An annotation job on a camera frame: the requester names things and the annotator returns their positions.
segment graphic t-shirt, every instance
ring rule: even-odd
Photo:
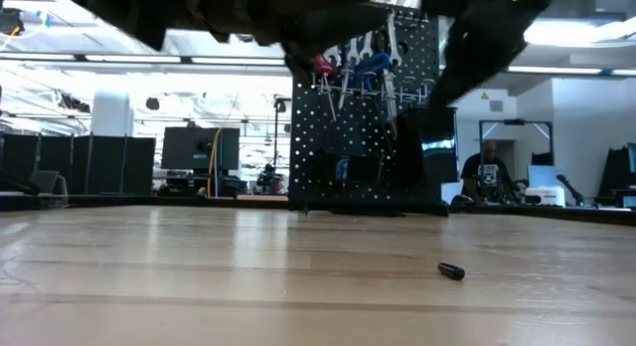
[[[476,153],[466,160],[464,163],[464,169],[461,171],[461,178],[473,178],[477,181],[477,193],[481,196],[482,189],[480,188],[481,179],[479,176],[484,176],[484,188],[496,190],[499,187],[499,181],[506,181],[508,178],[508,170],[502,160],[495,157],[490,162],[484,161],[483,165],[480,165],[481,158],[479,153]],[[461,194],[468,196],[469,192],[466,185],[462,187]]]

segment small black cylinder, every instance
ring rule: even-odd
[[[445,262],[441,262],[437,269],[439,272],[444,274],[447,277],[450,277],[453,280],[461,280],[466,276],[466,271],[463,268],[451,264],[447,264]]]

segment man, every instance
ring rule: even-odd
[[[482,171],[484,186],[481,186]],[[504,188],[515,188],[506,164],[497,158],[497,144],[494,141],[484,142],[483,165],[481,165],[479,153],[468,157],[464,163],[461,178],[464,180],[461,194],[472,198],[479,204],[484,203],[486,198],[491,199],[491,201],[500,199]]]

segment cubicle divider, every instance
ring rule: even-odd
[[[152,193],[155,139],[4,135],[3,169],[30,178],[58,171],[71,195]]]

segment black pegboard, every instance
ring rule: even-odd
[[[400,115],[410,108],[426,106],[429,91],[439,74],[439,33],[436,19],[425,19],[414,9],[394,9],[396,39],[408,45],[407,54],[400,52],[402,64],[394,69],[397,114]],[[346,46],[341,46],[340,51],[344,53]],[[395,168],[396,142],[386,125],[388,111],[383,88],[364,91],[361,86],[350,86],[353,94],[346,97],[341,110],[336,110],[337,120],[333,121],[325,90],[317,83],[320,79],[314,79],[314,82],[312,86],[294,82],[290,202],[298,205],[325,202],[336,205],[422,205],[441,201],[439,184],[405,188],[386,177],[391,176],[392,168]],[[336,104],[339,88],[332,86],[330,89]],[[313,159],[321,149],[334,154],[378,158],[382,163],[381,179],[358,181],[343,187],[316,177],[316,171],[312,171],[316,168]]]

